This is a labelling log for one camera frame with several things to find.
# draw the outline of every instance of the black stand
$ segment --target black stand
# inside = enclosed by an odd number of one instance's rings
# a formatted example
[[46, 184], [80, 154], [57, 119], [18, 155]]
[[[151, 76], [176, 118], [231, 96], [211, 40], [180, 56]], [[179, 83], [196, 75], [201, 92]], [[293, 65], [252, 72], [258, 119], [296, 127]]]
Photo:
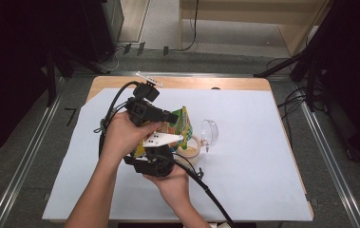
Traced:
[[284, 67], [288, 67], [293, 63], [297, 63], [292, 70], [290, 77], [292, 81], [299, 82], [308, 72], [307, 82], [307, 105], [310, 111], [313, 111], [313, 90], [315, 84], [315, 77], [320, 70], [320, 47], [323, 43], [323, 37], [332, 28], [332, 22], [338, 16], [340, 10], [343, 8], [345, 1], [334, 0], [330, 11], [326, 15], [318, 31], [313, 36], [312, 40], [307, 44], [306, 48], [288, 60], [258, 74], [254, 74], [256, 78], [266, 78]]
[[66, 47], [56, 48], [51, 46], [47, 54], [47, 80], [48, 80], [48, 102], [50, 106], [56, 98], [56, 84], [55, 84], [55, 66], [59, 69], [64, 78], [71, 78], [73, 74], [73, 67], [70, 65], [68, 59], [77, 61], [82, 66], [87, 67], [97, 74], [105, 74], [96, 66], [93, 66], [88, 60], [85, 60]]

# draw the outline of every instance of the black tripod leg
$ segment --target black tripod leg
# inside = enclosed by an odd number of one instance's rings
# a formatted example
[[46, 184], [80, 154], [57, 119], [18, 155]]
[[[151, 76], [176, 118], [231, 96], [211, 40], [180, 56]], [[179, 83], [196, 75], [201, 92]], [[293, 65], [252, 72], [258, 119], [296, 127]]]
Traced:
[[301, 51], [299, 52], [298, 54], [296, 54], [295, 56], [287, 59], [286, 61], [270, 68], [270, 69], [267, 69], [261, 73], [258, 73], [258, 74], [254, 74], [254, 78], [266, 78], [268, 76], [271, 76], [272, 74], [278, 72], [280, 69], [282, 68], [285, 68], [285, 67], [288, 67], [290, 66], [291, 64], [299, 61], [303, 56], [305, 55], [305, 52], [304, 51]]
[[304, 78], [311, 64], [311, 58], [303, 58], [295, 65], [290, 78], [293, 82], [300, 82]]
[[77, 56], [76, 54], [74, 54], [73, 52], [71, 52], [70, 50], [68, 50], [66, 47], [62, 47], [60, 48], [61, 52], [63, 54], [65, 54], [65, 56], [71, 60], [77, 61], [78, 63], [80, 63], [81, 65], [91, 69], [94, 73], [101, 73], [101, 74], [105, 74], [106, 72], [102, 72], [101, 69], [99, 69], [98, 67], [92, 65], [88, 60], [85, 60], [79, 56]]
[[315, 77], [319, 69], [319, 62], [317, 58], [313, 58], [310, 71], [308, 72], [308, 82], [307, 82], [307, 106], [310, 108], [311, 112], [314, 112], [313, 108], [313, 91], [315, 87]]
[[48, 103], [50, 106], [56, 97], [55, 85], [55, 65], [52, 58], [52, 51], [50, 50], [47, 55], [47, 79], [48, 79]]
[[59, 72], [64, 78], [72, 77], [74, 71], [72, 65], [70, 64], [67, 57], [57, 48], [52, 51], [52, 59], [56, 65], [56, 68], [59, 70]]

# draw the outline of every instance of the hand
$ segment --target hand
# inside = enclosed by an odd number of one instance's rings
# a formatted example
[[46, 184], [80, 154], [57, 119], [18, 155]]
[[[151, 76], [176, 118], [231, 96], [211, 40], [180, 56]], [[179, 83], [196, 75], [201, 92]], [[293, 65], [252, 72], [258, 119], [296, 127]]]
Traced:
[[174, 165], [173, 171], [163, 178], [143, 175], [159, 188], [162, 198], [174, 211], [189, 206], [189, 178], [186, 172]]
[[111, 120], [106, 131], [103, 152], [122, 159], [124, 156], [132, 152], [141, 140], [148, 134], [157, 130], [160, 123], [149, 123], [147, 125], [137, 127], [129, 120], [127, 112], [117, 113]]

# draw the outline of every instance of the white tabletop surface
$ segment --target white tabletop surface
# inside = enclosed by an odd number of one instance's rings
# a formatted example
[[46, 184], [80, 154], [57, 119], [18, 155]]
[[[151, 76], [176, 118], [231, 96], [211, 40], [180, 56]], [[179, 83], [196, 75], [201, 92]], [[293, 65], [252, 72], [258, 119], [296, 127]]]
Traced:
[[[85, 189], [98, 160], [99, 127], [118, 88], [102, 90], [81, 109], [43, 219], [65, 220]], [[159, 88], [153, 103], [165, 110], [187, 107], [194, 134], [203, 120], [218, 125], [218, 142], [202, 147], [196, 167], [234, 221], [312, 220], [293, 153], [271, 91]], [[132, 96], [127, 89], [117, 102]], [[207, 220], [224, 216], [190, 180], [191, 201]], [[157, 187], [133, 166], [119, 167], [110, 219], [178, 221]]]

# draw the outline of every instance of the person's left hand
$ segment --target person's left hand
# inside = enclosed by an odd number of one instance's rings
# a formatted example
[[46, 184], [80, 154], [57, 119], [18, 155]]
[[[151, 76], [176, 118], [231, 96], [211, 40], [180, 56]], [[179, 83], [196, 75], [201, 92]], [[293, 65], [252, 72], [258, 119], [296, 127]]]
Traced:
[[161, 123], [149, 123], [137, 127], [129, 120], [127, 112], [115, 114], [106, 131], [102, 155], [106, 153], [108, 156], [118, 156], [122, 159], [160, 125]]

